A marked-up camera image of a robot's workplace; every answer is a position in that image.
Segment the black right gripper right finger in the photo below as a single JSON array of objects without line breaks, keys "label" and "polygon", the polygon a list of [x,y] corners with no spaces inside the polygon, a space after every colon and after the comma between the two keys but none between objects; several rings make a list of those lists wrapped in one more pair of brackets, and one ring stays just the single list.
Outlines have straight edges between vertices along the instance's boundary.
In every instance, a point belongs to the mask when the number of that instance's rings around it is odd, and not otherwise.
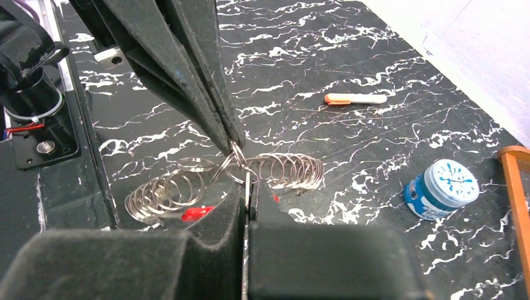
[{"label": "black right gripper right finger", "polygon": [[301,224],[256,183],[248,204],[249,299],[426,299],[410,240],[390,227]]}]

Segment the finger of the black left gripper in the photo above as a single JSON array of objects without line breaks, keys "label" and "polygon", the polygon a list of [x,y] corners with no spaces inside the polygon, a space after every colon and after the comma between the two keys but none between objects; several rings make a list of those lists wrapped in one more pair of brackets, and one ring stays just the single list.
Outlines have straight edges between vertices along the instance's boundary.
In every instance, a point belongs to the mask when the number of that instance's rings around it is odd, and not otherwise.
[{"label": "finger of the black left gripper", "polygon": [[223,72],[216,2],[163,1],[161,5],[221,118],[227,138],[243,148],[245,137]]},{"label": "finger of the black left gripper", "polygon": [[142,84],[195,122],[223,153],[231,141],[183,44],[171,31],[163,1],[73,1],[97,46],[117,47]]}]

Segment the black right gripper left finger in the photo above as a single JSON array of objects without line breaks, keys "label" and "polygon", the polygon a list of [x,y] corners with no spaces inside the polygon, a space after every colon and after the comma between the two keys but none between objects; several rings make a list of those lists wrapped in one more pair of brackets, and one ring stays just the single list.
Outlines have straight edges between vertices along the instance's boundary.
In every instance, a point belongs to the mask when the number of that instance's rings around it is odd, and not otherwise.
[{"label": "black right gripper left finger", "polygon": [[50,230],[18,252],[2,299],[240,299],[244,187],[182,230]]}]

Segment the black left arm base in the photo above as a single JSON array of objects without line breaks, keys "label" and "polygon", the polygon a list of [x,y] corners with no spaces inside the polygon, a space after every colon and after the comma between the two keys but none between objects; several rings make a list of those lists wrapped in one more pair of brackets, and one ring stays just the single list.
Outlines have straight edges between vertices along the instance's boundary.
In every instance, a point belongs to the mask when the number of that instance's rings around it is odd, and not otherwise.
[{"label": "black left arm base", "polygon": [[1,1],[1,106],[15,164],[27,170],[80,154],[58,63],[69,50],[15,1]]}]

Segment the red handled spiked keyring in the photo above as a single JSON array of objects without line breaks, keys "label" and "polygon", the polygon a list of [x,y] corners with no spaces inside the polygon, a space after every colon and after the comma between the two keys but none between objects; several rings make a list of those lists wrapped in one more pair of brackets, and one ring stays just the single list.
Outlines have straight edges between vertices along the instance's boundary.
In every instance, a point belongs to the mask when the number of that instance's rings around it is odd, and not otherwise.
[{"label": "red handled spiked keyring", "polygon": [[172,172],[146,181],[125,197],[124,207],[134,220],[150,226],[162,226],[165,219],[197,221],[214,209],[204,198],[207,188],[223,179],[249,189],[264,183],[299,193],[317,189],[324,179],[324,164],[315,157],[281,152],[244,157],[237,145],[220,164],[201,157],[184,157],[176,164]]}]

